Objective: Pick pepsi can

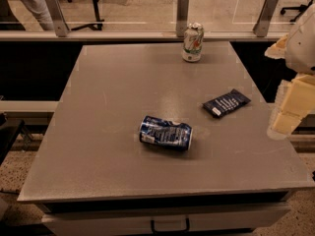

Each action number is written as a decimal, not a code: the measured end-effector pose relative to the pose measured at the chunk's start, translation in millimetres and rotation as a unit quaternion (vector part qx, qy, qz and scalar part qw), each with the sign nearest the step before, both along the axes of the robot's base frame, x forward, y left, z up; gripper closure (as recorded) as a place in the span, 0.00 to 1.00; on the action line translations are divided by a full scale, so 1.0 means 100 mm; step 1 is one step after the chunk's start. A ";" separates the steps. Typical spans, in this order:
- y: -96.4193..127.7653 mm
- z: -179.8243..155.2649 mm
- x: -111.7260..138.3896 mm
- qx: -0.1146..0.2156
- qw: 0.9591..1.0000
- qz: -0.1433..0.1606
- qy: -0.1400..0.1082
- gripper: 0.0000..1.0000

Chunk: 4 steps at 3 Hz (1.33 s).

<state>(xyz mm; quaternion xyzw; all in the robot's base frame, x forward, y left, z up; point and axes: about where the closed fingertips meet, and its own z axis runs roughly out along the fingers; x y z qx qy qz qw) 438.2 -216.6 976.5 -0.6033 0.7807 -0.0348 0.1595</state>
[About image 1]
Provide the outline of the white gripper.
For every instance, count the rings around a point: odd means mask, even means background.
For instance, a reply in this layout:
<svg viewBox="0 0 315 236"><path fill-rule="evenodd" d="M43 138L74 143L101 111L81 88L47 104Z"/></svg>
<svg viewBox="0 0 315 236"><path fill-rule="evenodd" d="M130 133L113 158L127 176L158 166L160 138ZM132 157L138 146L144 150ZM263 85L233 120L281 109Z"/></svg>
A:
<svg viewBox="0 0 315 236"><path fill-rule="evenodd" d="M271 114L271 135L289 136L315 109L315 4L296 21L288 35L267 48L265 56L285 59L291 70L303 73L290 82L281 81Z"/></svg>

